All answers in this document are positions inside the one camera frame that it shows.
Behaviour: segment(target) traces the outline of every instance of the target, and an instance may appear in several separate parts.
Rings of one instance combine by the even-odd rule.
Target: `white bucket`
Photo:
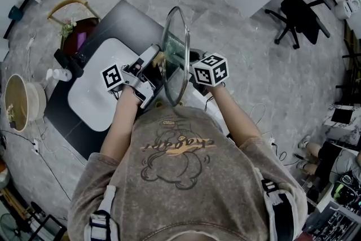
[[[28,121],[41,119],[46,107],[44,89],[38,82],[25,82],[18,74],[12,75],[5,89],[5,109],[13,105],[14,121],[18,132],[22,132]]]

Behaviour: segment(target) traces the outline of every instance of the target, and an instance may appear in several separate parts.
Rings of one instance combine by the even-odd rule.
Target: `white marker cube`
[[[100,72],[102,80],[107,90],[114,89],[124,82],[123,75],[117,64],[112,64]]]
[[[201,85],[216,86],[230,75],[227,59],[213,53],[192,65],[196,82]]]

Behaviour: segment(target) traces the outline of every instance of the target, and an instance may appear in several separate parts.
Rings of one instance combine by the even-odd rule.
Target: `office chair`
[[[326,0],[316,0],[308,4],[303,0],[283,0],[281,3],[281,11],[286,15],[286,17],[266,9],[265,13],[276,16],[286,24],[286,28],[282,32],[281,36],[275,39],[275,44],[279,45],[281,39],[288,31],[291,31],[294,41],[296,42],[296,44],[293,45],[294,49],[300,48],[297,33],[303,33],[313,45],[317,43],[319,30],[321,30],[326,37],[329,38],[329,31],[311,8],[312,6],[322,3],[331,10],[331,7]]]

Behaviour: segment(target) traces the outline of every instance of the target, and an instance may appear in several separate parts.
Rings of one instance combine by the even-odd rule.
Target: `tile floor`
[[[59,67],[53,54],[60,45],[60,29],[56,23],[48,21],[46,15],[60,1],[43,0],[39,5],[30,1],[27,5],[22,21],[14,26],[9,36],[10,52],[1,64],[3,89],[13,73],[24,72],[29,33],[36,30],[29,69],[33,80],[46,85],[46,94],[50,97],[56,81],[47,83],[45,74],[48,68]],[[104,16],[120,0],[88,1]],[[191,46],[227,57],[231,75],[226,84],[238,104],[247,113],[256,103],[266,105],[267,111],[258,126],[262,132],[273,133],[279,152],[288,153],[285,164],[294,161],[292,152],[303,135],[313,133],[316,139],[322,139],[320,124],[327,107],[337,98],[334,86],[342,80],[345,69],[341,55],[346,52],[344,25],[325,6],[317,6],[314,10],[331,32],[331,38],[320,34],[317,45],[313,46],[299,36],[301,49],[295,51],[289,35],[279,46],[274,44],[282,26],[263,9],[245,19],[225,0],[127,1],[162,25],[170,9],[181,6],[190,26]],[[280,2],[272,0],[266,7],[277,10]],[[58,12],[58,16],[81,19],[85,13],[79,6],[70,5]],[[200,106],[192,97],[191,87],[184,98],[188,105]],[[262,116],[263,110],[262,106],[254,110],[255,121]],[[2,110],[0,125],[2,129],[9,129],[4,112]],[[39,138],[39,131],[43,133],[40,151],[71,196],[86,160],[46,118],[44,121],[32,123],[23,135],[32,139]],[[12,135],[6,137],[8,149],[3,152],[3,158],[20,193],[27,201],[37,202],[54,216],[66,217],[69,200],[43,160],[32,152],[27,141]],[[295,173],[293,166],[288,168]]]

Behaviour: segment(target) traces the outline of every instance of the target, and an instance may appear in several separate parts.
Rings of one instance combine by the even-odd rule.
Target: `purple object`
[[[79,50],[79,48],[81,47],[81,45],[84,43],[85,40],[86,40],[86,32],[78,33],[77,51]]]

